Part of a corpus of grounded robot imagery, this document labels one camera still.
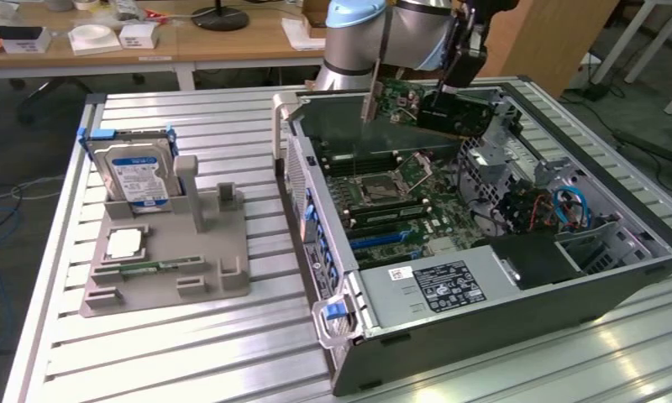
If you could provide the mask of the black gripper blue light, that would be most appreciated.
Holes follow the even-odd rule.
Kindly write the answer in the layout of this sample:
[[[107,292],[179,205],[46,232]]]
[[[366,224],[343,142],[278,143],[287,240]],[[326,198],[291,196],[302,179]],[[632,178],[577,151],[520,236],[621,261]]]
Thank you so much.
[[[516,8],[517,0],[458,1],[441,59],[439,86],[466,88],[486,62],[486,36],[494,14]]]

